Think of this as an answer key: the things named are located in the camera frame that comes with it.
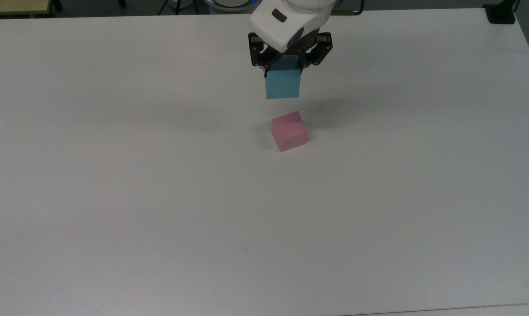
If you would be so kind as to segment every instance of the pink cube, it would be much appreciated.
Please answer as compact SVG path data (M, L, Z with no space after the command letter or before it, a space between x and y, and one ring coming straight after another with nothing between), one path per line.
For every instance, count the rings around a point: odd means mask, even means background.
M272 120L272 136L280 152L307 142L307 128L299 112L292 112Z

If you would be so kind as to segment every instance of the blue cube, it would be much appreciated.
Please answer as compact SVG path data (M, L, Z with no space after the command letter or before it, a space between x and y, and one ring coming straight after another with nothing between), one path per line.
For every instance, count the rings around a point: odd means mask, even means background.
M282 56L264 80L267 99L297 98L301 80L298 56Z

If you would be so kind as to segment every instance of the cable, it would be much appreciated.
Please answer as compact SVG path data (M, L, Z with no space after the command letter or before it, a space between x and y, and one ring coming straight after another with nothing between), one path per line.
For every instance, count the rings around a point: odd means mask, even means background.
M516 12L516 10L518 9L518 5L520 4L520 0L518 0L518 2L516 2L516 6L514 7L514 9L512 10L512 12Z
M175 8L175 15L179 15L180 7L181 7L181 0L177 0L177 8Z
M165 9L165 6L166 6L167 2L168 2L168 0L165 0L163 2L163 6L161 6L161 10L160 10L160 12L157 15L161 15L161 12L163 12L163 9Z
M365 0L360 1L360 10L358 10L357 12L353 12L352 15L360 15L364 11L364 1Z

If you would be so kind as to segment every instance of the block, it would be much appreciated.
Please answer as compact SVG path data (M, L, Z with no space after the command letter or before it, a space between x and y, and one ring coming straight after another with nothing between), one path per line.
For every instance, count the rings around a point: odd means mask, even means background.
M305 144L307 134L307 128L297 111L272 120L272 136L280 152Z
M271 65L264 79L267 99L297 98L301 72L297 56L282 56Z

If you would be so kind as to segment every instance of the table surface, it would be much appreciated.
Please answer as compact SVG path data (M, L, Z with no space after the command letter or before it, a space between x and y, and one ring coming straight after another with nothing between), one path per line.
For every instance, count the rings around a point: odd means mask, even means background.
M47 14L51 0L0 0L0 14Z
M529 316L529 305L425 310L423 312L376 314L376 316Z
M332 17L300 98L266 100L247 23L0 20L0 316L529 303L518 24Z

